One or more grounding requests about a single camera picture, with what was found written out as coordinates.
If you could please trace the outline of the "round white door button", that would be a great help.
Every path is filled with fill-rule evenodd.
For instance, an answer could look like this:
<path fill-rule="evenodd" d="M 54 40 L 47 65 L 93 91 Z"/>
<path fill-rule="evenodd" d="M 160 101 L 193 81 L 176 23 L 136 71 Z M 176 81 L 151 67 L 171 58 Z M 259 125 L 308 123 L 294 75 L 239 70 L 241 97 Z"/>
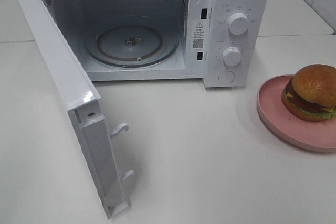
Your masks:
<path fill-rule="evenodd" d="M 221 83 L 232 83 L 235 79 L 235 74 L 232 71 L 223 71 L 219 74 L 218 80 Z"/>

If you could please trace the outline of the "white microwave knob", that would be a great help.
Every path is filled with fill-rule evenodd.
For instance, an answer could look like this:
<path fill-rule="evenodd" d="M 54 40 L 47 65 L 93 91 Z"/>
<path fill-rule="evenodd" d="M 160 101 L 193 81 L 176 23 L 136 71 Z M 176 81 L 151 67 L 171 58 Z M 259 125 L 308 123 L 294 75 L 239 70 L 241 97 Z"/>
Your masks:
<path fill-rule="evenodd" d="M 238 47 L 231 46 L 223 51 L 223 61 L 227 66 L 235 66 L 241 62 L 242 53 Z"/>
<path fill-rule="evenodd" d="M 228 17 L 227 24 L 232 34 L 241 35 L 248 30 L 249 18 L 243 12 L 236 12 Z"/>

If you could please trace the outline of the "white microwave door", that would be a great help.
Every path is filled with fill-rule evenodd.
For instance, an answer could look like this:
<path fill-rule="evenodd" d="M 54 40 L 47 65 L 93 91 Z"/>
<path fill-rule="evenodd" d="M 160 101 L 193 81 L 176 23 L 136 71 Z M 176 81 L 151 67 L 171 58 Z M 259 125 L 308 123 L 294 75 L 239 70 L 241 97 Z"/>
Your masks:
<path fill-rule="evenodd" d="M 46 0 L 18 0 L 41 56 L 68 112 L 107 218 L 126 210 L 135 172 L 119 174 L 112 143 L 129 125 L 107 128 L 101 98 L 55 23 Z"/>

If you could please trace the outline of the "burger with lettuce and cheese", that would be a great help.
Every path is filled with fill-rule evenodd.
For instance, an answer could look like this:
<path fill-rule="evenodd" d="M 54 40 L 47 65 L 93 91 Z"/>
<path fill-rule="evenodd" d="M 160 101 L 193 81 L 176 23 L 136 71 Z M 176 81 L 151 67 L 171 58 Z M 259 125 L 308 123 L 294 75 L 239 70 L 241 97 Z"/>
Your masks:
<path fill-rule="evenodd" d="M 312 122 L 335 116 L 335 67 L 323 64 L 300 69 L 281 95 L 284 106 L 296 117 Z"/>

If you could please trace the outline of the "pink speckled plate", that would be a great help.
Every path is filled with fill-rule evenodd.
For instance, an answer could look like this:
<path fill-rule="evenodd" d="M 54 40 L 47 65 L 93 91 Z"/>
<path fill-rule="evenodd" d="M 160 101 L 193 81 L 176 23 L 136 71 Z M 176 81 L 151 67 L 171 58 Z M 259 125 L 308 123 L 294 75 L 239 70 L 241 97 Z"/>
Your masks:
<path fill-rule="evenodd" d="M 281 101 L 291 75 L 264 82 L 257 94 L 257 111 L 266 127 L 276 136 L 297 147 L 323 153 L 335 152 L 335 117 L 322 122 L 302 120 L 288 111 Z"/>

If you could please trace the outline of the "glass microwave turntable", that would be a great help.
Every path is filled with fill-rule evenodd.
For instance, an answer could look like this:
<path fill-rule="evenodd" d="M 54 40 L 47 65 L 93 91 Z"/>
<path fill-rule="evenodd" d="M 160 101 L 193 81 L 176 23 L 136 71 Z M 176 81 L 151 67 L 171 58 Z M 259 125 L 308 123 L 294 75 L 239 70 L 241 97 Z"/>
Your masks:
<path fill-rule="evenodd" d="M 179 32 L 168 21 L 120 16 L 90 28 L 83 44 L 91 57 L 105 65 L 141 68 L 169 58 L 178 47 Z"/>

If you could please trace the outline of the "white microwave oven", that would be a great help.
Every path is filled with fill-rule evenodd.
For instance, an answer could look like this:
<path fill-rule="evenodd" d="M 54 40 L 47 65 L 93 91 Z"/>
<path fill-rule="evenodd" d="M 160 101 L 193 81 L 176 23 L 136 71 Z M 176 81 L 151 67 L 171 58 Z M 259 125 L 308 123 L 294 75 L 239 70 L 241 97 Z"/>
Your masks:
<path fill-rule="evenodd" d="M 201 79 L 207 88 L 241 87 L 246 83 L 266 0 L 46 0 L 64 38 L 89 79 L 98 81 Z M 228 17 L 243 12 L 248 30 L 234 35 Z M 141 68 L 105 65 L 84 47 L 87 31 L 107 19 L 146 16 L 168 21 L 179 34 L 176 51 L 166 60 Z M 227 66 L 223 51 L 231 46 L 242 53 L 241 62 Z M 232 83 L 219 82 L 223 71 L 232 71 Z"/>

